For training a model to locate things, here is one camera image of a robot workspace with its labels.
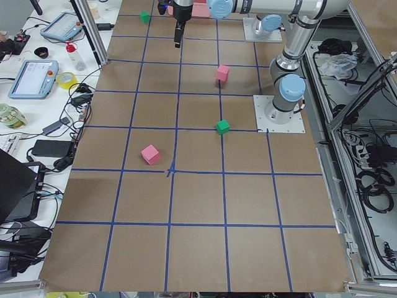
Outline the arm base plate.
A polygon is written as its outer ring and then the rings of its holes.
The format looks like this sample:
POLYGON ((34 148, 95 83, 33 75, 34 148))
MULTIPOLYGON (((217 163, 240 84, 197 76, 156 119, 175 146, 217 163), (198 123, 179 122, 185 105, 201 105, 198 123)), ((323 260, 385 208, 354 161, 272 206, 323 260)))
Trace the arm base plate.
POLYGON ((280 112, 274 108, 274 96, 254 95, 254 110, 258 132, 263 133, 305 133, 305 126, 295 104, 293 112, 280 112))
POLYGON ((281 43, 282 35, 279 29, 266 31, 261 28, 261 22, 255 17, 243 19, 244 38, 247 42, 281 43))

